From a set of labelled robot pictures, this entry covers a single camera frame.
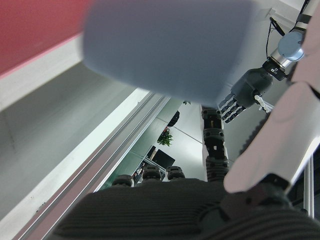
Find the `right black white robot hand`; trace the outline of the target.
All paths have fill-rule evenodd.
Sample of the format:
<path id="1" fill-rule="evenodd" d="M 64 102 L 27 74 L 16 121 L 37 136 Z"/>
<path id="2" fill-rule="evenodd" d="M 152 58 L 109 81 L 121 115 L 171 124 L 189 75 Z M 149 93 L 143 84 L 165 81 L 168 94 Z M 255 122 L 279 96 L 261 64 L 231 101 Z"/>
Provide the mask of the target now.
<path id="1" fill-rule="evenodd" d="M 220 95 L 255 22 L 254 0 L 97 0 L 84 27 L 91 70 L 203 105 L 207 180 L 146 166 L 84 197 L 55 240 L 317 240 L 320 224 L 287 192 L 320 143 L 320 3 L 307 0 L 278 55 L 297 62 L 291 85 L 228 168 Z"/>

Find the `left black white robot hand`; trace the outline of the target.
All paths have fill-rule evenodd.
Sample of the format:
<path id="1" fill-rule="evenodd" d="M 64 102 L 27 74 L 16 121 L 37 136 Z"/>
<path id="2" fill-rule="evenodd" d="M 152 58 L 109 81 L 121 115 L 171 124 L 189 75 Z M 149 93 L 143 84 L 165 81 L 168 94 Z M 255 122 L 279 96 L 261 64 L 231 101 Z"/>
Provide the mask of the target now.
<path id="1" fill-rule="evenodd" d="M 222 120 L 228 124 L 254 104 L 257 104 L 265 113 L 269 113 L 271 109 L 263 100 L 263 95 L 272 84 L 273 77 L 264 68 L 248 70 L 218 105 Z"/>

